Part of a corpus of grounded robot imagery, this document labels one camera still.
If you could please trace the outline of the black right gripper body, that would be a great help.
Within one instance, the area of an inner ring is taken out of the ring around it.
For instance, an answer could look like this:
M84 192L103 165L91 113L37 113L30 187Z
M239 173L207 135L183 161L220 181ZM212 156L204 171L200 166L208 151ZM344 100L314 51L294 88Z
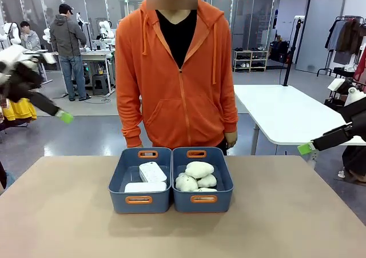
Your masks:
M361 98L349 105L345 105L339 110L342 118L346 122L344 129L348 137L359 136L365 141L365 103L366 98Z

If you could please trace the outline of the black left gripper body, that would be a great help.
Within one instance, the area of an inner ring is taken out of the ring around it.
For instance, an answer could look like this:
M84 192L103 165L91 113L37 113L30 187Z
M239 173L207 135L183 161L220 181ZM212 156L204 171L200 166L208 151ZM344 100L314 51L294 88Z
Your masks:
M34 89L42 84L37 60L15 62L13 65L1 63L1 97L18 102L25 98L31 102L38 95Z

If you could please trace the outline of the person's left hand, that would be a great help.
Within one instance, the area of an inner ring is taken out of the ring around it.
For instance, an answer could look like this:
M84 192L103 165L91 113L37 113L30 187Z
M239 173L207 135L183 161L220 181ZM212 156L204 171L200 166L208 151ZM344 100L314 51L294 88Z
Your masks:
M225 139L226 139L226 148L227 149L233 148L238 139L237 131L225 133Z

